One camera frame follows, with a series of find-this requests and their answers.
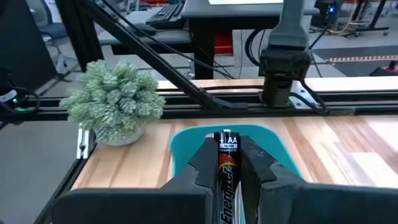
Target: desk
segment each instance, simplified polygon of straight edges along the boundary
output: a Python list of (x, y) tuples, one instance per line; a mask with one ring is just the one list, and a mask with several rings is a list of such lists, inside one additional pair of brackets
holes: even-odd
[[(152, 15), (159, 12), (161, 7), (155, 7), (149, 9), (148, 11), (134, 11), (126, 16), (128, 21), (134, 23), (145, 23), (145, 21)], [(192, 41), (189, 32), (185, 30), (159, 30), (158, 33), (153, 35), (153, 38), (158, 41), (174, 48), (183, 53), (192, 53)], [(113, 37), (108, 31), (103, 31), (98, 35), (99, 44), (112, 46), (113, 54), (132, 54), (132, 52), (125, 48), (119, 40)], [(158, 44), (153, 42), (147, 37), (141, 37), (141, 40), (151, 46), (156, 52), (160, 54), (169, 54), (170, 51), (160, 47)]]
[[(279, 23), (281, 12), (281, 3), (211, 5), (208, 0), (188, 0), (182, 17), (189, 21), (195, 59), (213, 66), (216, 30), (273, 29)], [(308, 16), (318, 13), (315, 8), (304, 10), (304, 15)], [(213, 79), (213, 71), (195, 65), (195, 78)]]
[[(262, 80), (194, 82), (206, 87), (258, 85)], [(307, 83), (316, 91), (398, 89), (398, 77), (308, 78)], [(159, 85), (174, 87), (168, 81)], [(97, 146), (72, 188), (161, 187), (172, 176), (173, 134), (190, 126), (230, 123), (273, 129), (309, 182), (398, 187), (398, 116), (317, 116), (160, 120), (132, 145)]]

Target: white pot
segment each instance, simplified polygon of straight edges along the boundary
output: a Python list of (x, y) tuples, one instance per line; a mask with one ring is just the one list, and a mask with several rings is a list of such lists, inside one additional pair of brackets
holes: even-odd
[(114, 139), (112, 141), (107, 141), (107, 142), (102, 142), (103, 144), (107, 144), (110, 146), (124, 146), (127, 144), (131, 144), (135, 141), (137, 141), (145, 132), (145, 125), (142, 125), (141, 128), (137, 129), (137, 131), (129, 133), (127, 136), (128, 138), (123, 138), (123, 139)]

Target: table leg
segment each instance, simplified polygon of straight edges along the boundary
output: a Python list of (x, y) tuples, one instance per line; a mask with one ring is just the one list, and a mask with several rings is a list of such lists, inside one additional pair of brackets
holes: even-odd
[[(206, 29), (192, 29), (191, 24), (190, 28), (193, 36), (194, 58), (212, 67), (214, 63), (214, 32)], [(213, 79), (213, 71), (196, 63), (195, 79)]]

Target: floor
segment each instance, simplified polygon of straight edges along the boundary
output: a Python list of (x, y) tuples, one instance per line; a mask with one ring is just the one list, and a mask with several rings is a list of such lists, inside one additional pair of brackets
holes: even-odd
[[(357, 39), (346, 39), (338, 36), (324, 36), (315, 46), (316, 49), (333, 49), (344, 47), (374, 47), (397, 45), (398, 25), (389, 16), (379, 24), (389, 24), (388, 36), (382, 32), (367, 32)], [(235, 77), (257, 78), (257, 69), (248, 58), (242, 55), (242, 39), (246, 40), (250, 30), (236, 30), (234, 35), (235, 57), (217, 56), (216, 61), (224, 66)], [(310, 34), (310, 42), (318, 34)], [(259, 37), (253, 43), (254, 49), (259, 45)], [(73, 49), (68, 42), (62, 45), (62, 51), (73, 56)], [(152, 72), (158, 80), (165, 78), (136, 56), (115, 56), (109, 47), (103, 47), (109, 65), (119, 60), (128, 60), (138, 68)], [(177, 55), (163, 55), (180, 72), (189, 71), (185, 58)], [(325, 62), (317, 55), (317, 62)], [(323, 77), (345, 77), (335, 67), (328, 64), (319, 65)], [(80, 72), (72, 72), (67, 79), (76, 80)], [(319, 77), (313, 65), (307, 77)], [(67, 96), (76, 83), (57, 82), (52, 80), (39, 93), (44, 96)], [(39, 214), (52, 192), (57, 188), (75, 158), (77, 128), (66, 121), (25, 122), (18, 126), (8, 124), (0, 131), (0, 219), (7, 224), (32, 223)]]

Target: energizer battery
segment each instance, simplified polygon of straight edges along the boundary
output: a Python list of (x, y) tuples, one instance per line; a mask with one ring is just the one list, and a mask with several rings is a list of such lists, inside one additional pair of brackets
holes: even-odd
[(214, 133), (214, 139), (218, 143), (218, 222), (234, 224), (235, 192), (241, 180), (241, 138), (226, 129)]

